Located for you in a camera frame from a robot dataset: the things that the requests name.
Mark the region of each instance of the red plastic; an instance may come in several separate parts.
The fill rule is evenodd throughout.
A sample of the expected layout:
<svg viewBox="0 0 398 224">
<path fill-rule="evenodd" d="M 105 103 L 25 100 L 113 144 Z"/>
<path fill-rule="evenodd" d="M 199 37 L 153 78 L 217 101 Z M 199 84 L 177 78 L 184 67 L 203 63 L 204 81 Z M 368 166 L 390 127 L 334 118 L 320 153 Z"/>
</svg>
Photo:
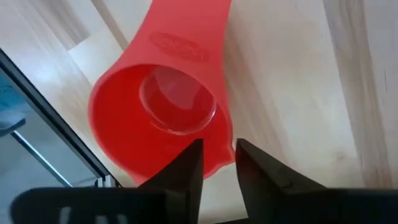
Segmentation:
<svg viewBox="0 0 398 224">
<path fill-rule="evenodd" d="M 205 176 L 234 161 L 223 79 L 231 0 L 153 0 L 126 51 L 97 81 L 90 124 L 104 152 L 141 184 L 194 139 Z"/>
</svg>

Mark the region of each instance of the light wood surface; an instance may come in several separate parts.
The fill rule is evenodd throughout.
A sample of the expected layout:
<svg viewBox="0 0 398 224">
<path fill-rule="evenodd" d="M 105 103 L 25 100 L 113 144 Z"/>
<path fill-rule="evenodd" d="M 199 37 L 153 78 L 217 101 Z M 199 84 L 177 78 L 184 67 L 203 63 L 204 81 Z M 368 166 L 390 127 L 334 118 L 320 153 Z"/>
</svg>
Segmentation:
<svg viewBox="0 0 398 224">
<path fill-rule="evenodd" d="M 124 186 L 86 107 L 150 0 L 0 0 L 0 47 Z M 224 45 L 234 136 L 329 187 L 398 184 L 398 2 L 234 0 Z M 246 215 L 234 165 L 200 219 Z"/>
</svg>

